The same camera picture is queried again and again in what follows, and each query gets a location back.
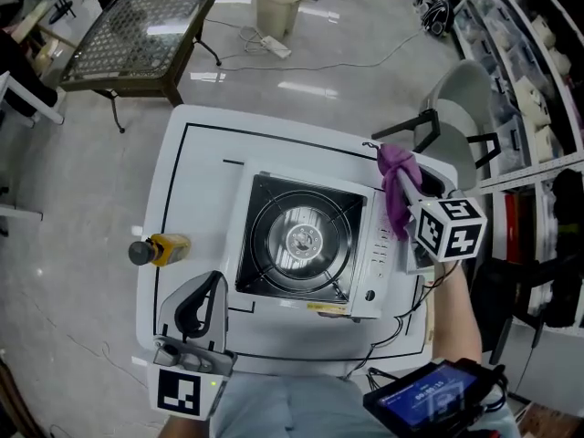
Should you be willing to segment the black and white bag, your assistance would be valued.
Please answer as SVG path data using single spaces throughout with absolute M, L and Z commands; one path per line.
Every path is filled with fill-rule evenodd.
M 454 9 L 449 0 L 413 0 L 422 28 L 433 37 L 445 37 L 454 24 Z

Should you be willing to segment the person's left forearm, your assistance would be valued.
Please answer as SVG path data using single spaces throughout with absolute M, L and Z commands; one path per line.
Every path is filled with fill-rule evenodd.
M 210 423 L 170 416 L 158 438 L 210 438 Z

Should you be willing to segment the person's light blue clothing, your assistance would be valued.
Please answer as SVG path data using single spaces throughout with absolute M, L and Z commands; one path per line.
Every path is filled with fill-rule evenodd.
M 236 373 L 212 419 L 214 438 L 396 438 L 333 376 Z

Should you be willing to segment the purple cloth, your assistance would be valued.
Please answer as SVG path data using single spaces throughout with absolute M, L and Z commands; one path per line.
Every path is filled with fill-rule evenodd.
M 411 151 L 383 143 L 377 150 L 377 165 L 382 175 L 381 186 L 385 192 L 386 212 L 391 228 L 400 241 L 405 241 L 408 234 L 405 226 L 410 221 L 411 213 L 403 198 L 403 188 L 398 172 L 404 172 L 415 185 L 421 189 L 422 173 Z

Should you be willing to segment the white shelving unit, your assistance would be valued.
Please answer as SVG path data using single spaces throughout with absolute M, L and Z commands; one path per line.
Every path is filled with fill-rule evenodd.
M 489 66 L 495 94 L 507 100 L 494 114 L 501 151 L 477 188 L 493 196 L 497 213 L 509 207 L 511 192 L 532 191 L 534 258 L 553 259 L 558 223 L 551 182 L 562 168 L 584 172 L 584 144 L 575 136 L 568 90 L 517 0 L 461 0 L 454 37 L 465 59 Z

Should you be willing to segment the white portable gas stove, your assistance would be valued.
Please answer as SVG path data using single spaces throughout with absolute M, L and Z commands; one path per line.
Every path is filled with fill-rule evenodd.
M 223 269 L 234 301 L 380 318 L 400 253 L 382 190 L 247 162 Z

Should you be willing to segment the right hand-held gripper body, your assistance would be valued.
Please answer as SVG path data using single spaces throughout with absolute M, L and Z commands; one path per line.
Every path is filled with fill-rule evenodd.
M 406 225 L 407 251 L 421 248 L 435 262 L 455 262 L 476 257 L 487 217 L 473 197 L 424 199 L 404 198 L 411 213 Z

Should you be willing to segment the glass-top lattice table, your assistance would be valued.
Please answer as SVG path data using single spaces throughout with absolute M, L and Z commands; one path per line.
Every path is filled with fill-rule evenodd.
M 74 50 L 60 78 L 66 92 L 162 98 L 183 104 L 178 85 L 215 0 L 112 0 Z

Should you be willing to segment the grey green chair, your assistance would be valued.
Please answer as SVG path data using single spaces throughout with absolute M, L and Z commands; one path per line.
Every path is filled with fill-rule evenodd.
M 452 165 L 458 187 L 477 186 L 478 170 L 501 152 L 490 110 L 492 90 L 485 68 L 463 60 L 424 98 L 417 117 L 371 135 L 382 141 L 402 131 L 413 133 L 413 151 Z

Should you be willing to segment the white side table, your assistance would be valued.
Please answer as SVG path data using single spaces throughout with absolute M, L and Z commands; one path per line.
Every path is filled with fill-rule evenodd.
M 64 122 L 64 117 L 55 109 L 50 108 L 41 99 L 33 95 L 28 89 L 13 78 L 9 72 L 0 75 L 0 101 L 5 97 L 5 93 L 12 90 L 21 100 L 34 107 L 41 115 L 52 120 L 57 125 Z M 40 212 L 33 212 L 18 209 L 15 205 L 0 203 L 0 216 L 11 218 L 22 218 L 31 221 L 42 222 L 44 215 Z

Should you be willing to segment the yellow bottle with black cap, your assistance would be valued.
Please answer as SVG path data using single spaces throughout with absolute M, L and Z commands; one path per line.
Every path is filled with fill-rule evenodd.
M 183 260 L 191 249 L 191 241 L 178 234 L 155 234 L 130 244 L 128 256 L 136 266 L 152 264 L 164 267 Z

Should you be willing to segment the person's right forearm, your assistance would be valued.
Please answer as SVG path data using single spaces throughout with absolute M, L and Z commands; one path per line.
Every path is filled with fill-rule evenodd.
M 482 340 L 464 271 L 456 263 L 435 263 L 436 278 L 450 275 L 433 290 L 433 357 L 457 362 L 482 359 Z

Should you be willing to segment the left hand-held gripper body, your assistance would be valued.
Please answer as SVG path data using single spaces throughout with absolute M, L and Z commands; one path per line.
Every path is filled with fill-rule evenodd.
M 146 365 L 151 408 L 173 416 L 211 418 L 231 379 L 237 355 L 211 351 L 178 339 L 159 337 Z

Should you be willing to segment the beige trash bin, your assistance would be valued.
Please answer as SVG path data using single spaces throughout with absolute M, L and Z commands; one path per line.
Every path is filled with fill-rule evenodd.
M 303 0 L 255 0 L 256 28 L 264 37 L 282 41 L 292 31 Z

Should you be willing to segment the white power strip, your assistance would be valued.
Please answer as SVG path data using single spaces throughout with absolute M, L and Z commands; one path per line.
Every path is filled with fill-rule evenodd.
M 260 40 L 261 46 L 275 56 L 286 59 L 291 55 L 291 50 L 271 36 L 265 36 Z

